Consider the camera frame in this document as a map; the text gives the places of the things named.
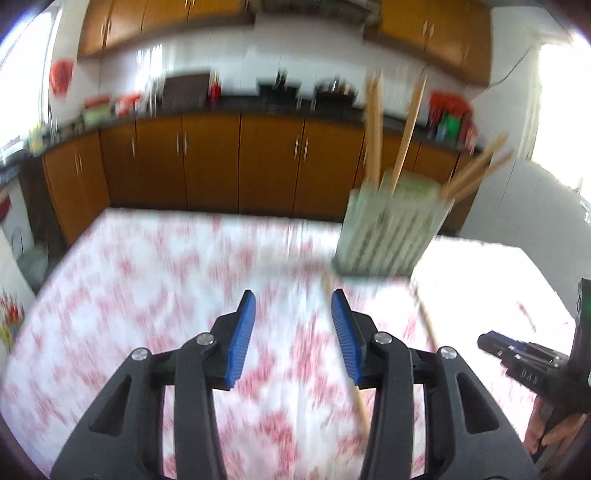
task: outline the wooden cabinet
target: wooden cabinet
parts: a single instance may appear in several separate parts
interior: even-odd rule
[[[291,216],[304,119],[242,116],[239,211]]]
[[[187,208],[182,119],[174,116],[137,122],[138,184],[144,206]]]
[[[149,201],[141,184],[142,170],[137,160],[135,123],[102,130],[100,146],[113,204],[134,206]]]
[[[427,18],[427,52],[459,69],[467,46],[466,0],[430,0]]]
[[[98,53],[105,46],[111,2],[112,0],[90,0],[78,44],[79,57]]]
[[[142,32],[185,22],[191,0],[148,0]]]
[[[462,71],[471,82],[488,86],[491,82],[492,57],[491,10],[478,0],[469,0],[468,14]]]
[[[244,12],[243,0],[191,0],[189,18],[232,15]]]
[[[184,169],[189,209],[238,211],[240,116],[183,116]]]
[[[110,204],[98,134],[57,147],[43,164],[62,233],[71,245]]]
[[[427,34],[427,0],[383,0],[381,30],[420,49]]]
[[[413,172],[443,184],[452,177],[457,157],[458,153],[456,152],[421,144]]]
[[[362,143],[361,128],[306,120],[295,217],[343,220]]]
[[[107,26],[107,47],[140,34],[146,3],[147,0],[113,0]]]
[[[384,175],[386,168],[394,168],[400,144],[402,143],[402,135],[400,134],[385,134],[382,142],[382,163],[380,178]],[[414,164],[417,161],[418,148],[420,144],[411,142],[408,146],[408,153],[402,165],[402,170],[412,172]],[[365,178],[365,145],[363,146],[362,158],[357,168],[357,175],[355,177],[355,188],[358,189]]]

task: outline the bolt head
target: bolt head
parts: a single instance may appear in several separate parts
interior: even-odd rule
[[[374,342],[380,345],[392,343],[392,335],[386,332],[378,332],[374,335]]]
[[[148,358],[148,349],[147,348],[136,348],[133,352],[131,352],[131,358],[136,362],[141,362],[142,360],[146,360]]]
[[[441,349],[441,356],[448,360],[452,360],[457,357],[456,349],[450,346],[445,346]]]
[[[215,340],[215,337],[209,332],[200,333],[197,336],[197,343],[203,346],[211,345]]]

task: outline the black countertop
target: black countertop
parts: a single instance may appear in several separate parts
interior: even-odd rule
[[[34,158],[41,157],[48,151],[55,147],[58,147],[62,143],[68,142],[81,135],[95,132],[97,130],[115,127],[117,125],[127,124],[129,122],[141,121],[151,118],[162,118],[170,115],[179,115],[182,113],[252,113],[252,114],[264,114],[264,115],[279,115],[279,116],[301,116],[309,118],[317,118],[327,121],[334,121],[338,123],[344,123],[348,125],[359,125],[363,126],[363,109],[357,107],[345,107],[335,108],[323,105],[314,105],[312,100],[302,99],[299,105],[293,103],[292,105],[277,104],[270,102],[259,96],[223,96],[216,103],[204,105],[191,105],[184,104],[179,105],[178,108],[174,109],[158,109],[155,115],[148,113],[140,113],[135,116],[126,117],[113,117],[112,119],[103,122],[99,125],[86,128],[84,131],[78,134],[70,134],[60,137],[58,141],[47,144],[40,152],[35,155],[29,155],[28,157],[20,159],[18,162],[8,164],[5,168],[0,168],[0,173],[9,168],[15,167],[18,163],[31,160]],[[384,112],[384,133],[389,132],[402,132],[404,130],[405,119],[390,115],[388,112]],[[417,123],[413,133],[413,140],[416,142],[426,143],[429,145],[443,148],[445,150],[460,153],[460,149],[454,145],[447,143],[436,142],[430,138],[427,134],[427,128],[425,125]]]

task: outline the blue gripper pad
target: blue gripper pad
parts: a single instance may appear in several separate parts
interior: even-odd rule
[[[330,309],[347,374],[359,386],[362,373],[362,336],[342,290],[332,294]]]
[[[256,317],[256,298],[253,292],[250,290],[245,292],[236,314],[239,316],[238,323],[228,349],[226,366],[226,383],[229,388],[233,388],[242,375],[248,343],[251,340],[252,327]]]

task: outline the finger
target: finger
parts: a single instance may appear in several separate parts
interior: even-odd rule
[[[541,442],[542,446],[558,443],[573,433],[574,430],[578,432],[586,418],[586,416],[582,416],[580,413],[573,413],[544,436]]]

